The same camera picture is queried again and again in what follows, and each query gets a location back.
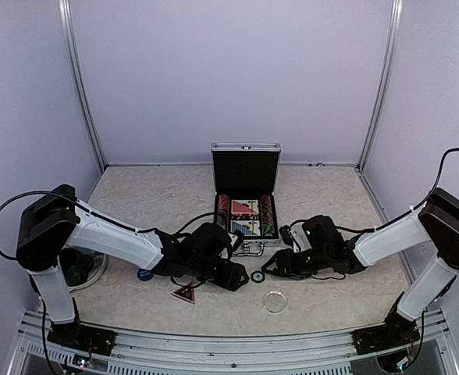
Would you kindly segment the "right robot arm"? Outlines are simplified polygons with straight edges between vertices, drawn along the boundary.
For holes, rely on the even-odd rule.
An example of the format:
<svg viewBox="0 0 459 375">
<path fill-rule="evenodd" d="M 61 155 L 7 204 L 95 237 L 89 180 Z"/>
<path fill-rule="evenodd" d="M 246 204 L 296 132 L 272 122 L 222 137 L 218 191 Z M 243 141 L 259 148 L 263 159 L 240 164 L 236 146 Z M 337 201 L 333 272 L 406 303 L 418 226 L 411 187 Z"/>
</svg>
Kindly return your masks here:
<svg viewBox="0 0 459 375">
<path fill-rule="evenodd" d="M 299 250 L 291 228 L 283 227 L 287 247 L 265 263 L 263 273 L 294 280 L 312 277 L 324 269 L 356 274 L 417 245 L 434 246 L 436 254 L 395 301 L 379 329 L 379 340 L 388 347 L 408 336 L 408 322 L 415 321 L 429 304 L 444 295 L 459 275 L 459 199 L 437 185 L 404 214 L 379 227 L 354 230 L 349 240 L 343 238 L 343 228 L 328 216 L 313 216 L 302 220 L 301 225 L 309 249 Z"/>
</svg>

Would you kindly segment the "blue playing card deck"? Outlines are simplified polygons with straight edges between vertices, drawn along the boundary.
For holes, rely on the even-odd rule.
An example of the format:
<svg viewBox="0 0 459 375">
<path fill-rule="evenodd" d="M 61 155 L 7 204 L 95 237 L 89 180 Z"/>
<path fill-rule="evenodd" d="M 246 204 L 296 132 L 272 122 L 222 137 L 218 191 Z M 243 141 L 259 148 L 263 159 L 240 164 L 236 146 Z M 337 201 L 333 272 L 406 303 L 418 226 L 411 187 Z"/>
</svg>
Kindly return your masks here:
<svg viewBox="0 0 459 375">
<path fill-rule="evenodd" d="M 245 237 L 260 237 L 262 235 L 261 225 L 258 220 L 233 220 L 231 231 L 239 230 Z"/>
</svg>

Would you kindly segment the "red playing card deck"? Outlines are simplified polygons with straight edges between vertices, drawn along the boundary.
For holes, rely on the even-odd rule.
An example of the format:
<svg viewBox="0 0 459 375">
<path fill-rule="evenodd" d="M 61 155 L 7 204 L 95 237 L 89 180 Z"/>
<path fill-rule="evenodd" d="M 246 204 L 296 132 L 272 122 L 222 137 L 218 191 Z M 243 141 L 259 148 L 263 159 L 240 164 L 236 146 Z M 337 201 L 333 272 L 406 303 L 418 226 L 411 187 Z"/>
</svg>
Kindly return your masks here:
<svg viewBox="0 0 459 375">
<path fill-rule="evenodd" d="M 260 213 L 258 200 L 232 200 L 233 216 L 258 216 Z"/>
</svg>

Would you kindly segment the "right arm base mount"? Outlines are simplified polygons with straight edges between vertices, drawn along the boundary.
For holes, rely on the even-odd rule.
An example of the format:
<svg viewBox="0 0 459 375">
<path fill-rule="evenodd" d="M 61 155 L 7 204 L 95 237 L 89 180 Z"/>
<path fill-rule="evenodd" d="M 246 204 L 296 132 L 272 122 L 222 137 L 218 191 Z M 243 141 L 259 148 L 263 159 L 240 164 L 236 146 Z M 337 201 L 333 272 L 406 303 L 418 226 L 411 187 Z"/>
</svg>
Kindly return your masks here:
<svg viewBox="0 0 459 375">
<path fill-rule="evenodd" d="M 407 345 L 421 339 L 415 319 L 407 320 L 395 309 L 389 312 L 380 325 L 355 330 L 352 337 L 358 355 Z"/>
</svg>

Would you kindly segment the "green poker chip stack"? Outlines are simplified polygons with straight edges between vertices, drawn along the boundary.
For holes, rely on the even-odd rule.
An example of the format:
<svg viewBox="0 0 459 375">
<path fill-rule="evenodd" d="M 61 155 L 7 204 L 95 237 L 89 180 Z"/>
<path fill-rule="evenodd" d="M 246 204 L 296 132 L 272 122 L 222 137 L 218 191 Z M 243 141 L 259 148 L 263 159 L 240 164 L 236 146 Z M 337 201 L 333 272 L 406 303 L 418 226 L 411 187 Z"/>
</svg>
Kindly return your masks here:
<svg viewBox="0 0 459 375">
<path fill-rule="evenodd" d="M 266 225 L 262 228 L 262 236 L 264 238 L 273 238 L 276 235 L 275 227 L 272 225 Z"/>
</svg>

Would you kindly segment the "single green poker chip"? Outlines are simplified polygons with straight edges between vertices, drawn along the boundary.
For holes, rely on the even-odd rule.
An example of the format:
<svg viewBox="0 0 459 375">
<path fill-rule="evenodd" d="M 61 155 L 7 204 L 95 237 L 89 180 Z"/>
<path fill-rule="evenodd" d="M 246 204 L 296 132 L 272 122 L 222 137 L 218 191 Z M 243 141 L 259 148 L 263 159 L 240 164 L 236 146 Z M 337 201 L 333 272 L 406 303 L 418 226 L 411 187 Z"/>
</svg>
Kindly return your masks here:
<svg viewBox="0 0 459 375">
<path fill-rule="evenodd" d="M 251 280 L 256 284 L 260 284 L 265 280 L 265 274 L 262 271 L 256 270 L 251 274 Z"/>
</svg>

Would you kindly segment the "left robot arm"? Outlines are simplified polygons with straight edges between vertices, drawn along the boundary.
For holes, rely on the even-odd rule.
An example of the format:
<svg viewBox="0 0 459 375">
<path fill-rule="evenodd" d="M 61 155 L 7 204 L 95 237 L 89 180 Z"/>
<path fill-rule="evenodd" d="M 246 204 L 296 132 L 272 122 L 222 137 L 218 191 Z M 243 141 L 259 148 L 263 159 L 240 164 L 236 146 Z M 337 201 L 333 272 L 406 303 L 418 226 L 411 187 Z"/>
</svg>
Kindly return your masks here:
<svg viewBox="0 0 459 375">
<path fill-rule="evenodd" d="M 63 276 L 59 256 L 65 249 L 88 249 L 164 277 L 190 275 L 227 291 L 237 291 L 249 281 L 245 267 L 231 259 L 244 239 L 239 231 L 230 234 L 217 223 L 173 234 L 134 227 L 79 200 L 68 184 L 35 195 L 39 199 L 22 212 L 11 259 L 30 275 L 59 336 L 74 348 L 84 346 L 89 331 L 78 322 Z"/>
</svg>

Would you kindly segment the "aluminium poker case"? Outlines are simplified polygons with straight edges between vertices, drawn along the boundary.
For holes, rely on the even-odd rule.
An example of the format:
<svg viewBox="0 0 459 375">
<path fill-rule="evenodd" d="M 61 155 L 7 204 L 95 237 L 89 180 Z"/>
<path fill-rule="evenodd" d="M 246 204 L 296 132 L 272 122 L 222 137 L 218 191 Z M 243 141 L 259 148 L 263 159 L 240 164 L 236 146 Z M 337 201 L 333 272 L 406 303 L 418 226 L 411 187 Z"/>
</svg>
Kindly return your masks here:
<svg viewBox="0 0 459 375">
<path fill-rule="evenodd" d="M 215 142 L 211 154 L 215 222 L 243 236 L 235 256 L 259 257 L 279 245 L 275 189 L 281 146 Z"/>
</svg>

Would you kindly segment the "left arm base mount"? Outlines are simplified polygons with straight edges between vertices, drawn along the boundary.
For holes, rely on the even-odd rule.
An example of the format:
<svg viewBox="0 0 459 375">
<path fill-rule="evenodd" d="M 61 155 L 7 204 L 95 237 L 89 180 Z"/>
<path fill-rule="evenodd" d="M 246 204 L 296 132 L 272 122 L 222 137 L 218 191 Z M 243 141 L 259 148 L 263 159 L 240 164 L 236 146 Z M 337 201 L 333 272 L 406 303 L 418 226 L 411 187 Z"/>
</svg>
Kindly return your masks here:
<svg viewBox="0 0 459 375">
<path fill-rule="evenodd" d="M 115 339 L 113 330 L 85 325 L 78 314 L 71 323 L 52 323 L 48 333 L 49 342 L 92 355 L 110 356 Z"/>
</svg>

